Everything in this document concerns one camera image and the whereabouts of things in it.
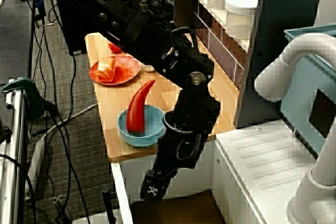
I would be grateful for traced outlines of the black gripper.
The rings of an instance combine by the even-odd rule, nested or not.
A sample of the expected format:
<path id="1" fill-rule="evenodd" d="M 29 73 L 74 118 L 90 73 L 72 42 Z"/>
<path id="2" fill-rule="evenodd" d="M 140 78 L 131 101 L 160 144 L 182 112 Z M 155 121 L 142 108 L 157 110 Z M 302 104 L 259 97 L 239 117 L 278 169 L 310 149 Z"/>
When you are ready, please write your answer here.
<path id="1" fill-rule="evenodd" d="M 192 123 L 190 129 L 180 128 L 171 115 L 163 117 L 165 133 L 159 145 L 153 170 L 144 177 L 140 199 L 158 205 L 166 194 L 171 179 L 180 168 L 195 168 L 210 134 L 208 125 Z"/>

